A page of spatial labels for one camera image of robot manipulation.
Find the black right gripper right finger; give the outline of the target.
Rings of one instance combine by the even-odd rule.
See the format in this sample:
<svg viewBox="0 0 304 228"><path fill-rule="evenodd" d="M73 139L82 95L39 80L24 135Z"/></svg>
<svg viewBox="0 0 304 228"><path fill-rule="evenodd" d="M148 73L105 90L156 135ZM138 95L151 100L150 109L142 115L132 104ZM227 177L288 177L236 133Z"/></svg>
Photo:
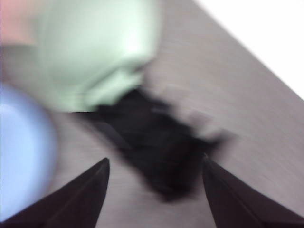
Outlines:
<svg viewBox="0 0 304 228"><path fill-rule="evenodd" d="M218 228L302 228L304 218L256 191L207 155L203 184Z"/></svg>

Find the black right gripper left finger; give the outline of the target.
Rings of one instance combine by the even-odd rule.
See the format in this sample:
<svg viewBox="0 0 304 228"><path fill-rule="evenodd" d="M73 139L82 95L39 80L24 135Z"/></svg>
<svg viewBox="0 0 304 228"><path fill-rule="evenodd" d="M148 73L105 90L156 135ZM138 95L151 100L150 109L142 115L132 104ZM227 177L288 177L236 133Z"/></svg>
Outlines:
<svg viewBox="0 0 304 228"><path fill-rule="evenodd" d="M2 228L94 228L110 174L104 158L62 188L1 222Z"/></svg>

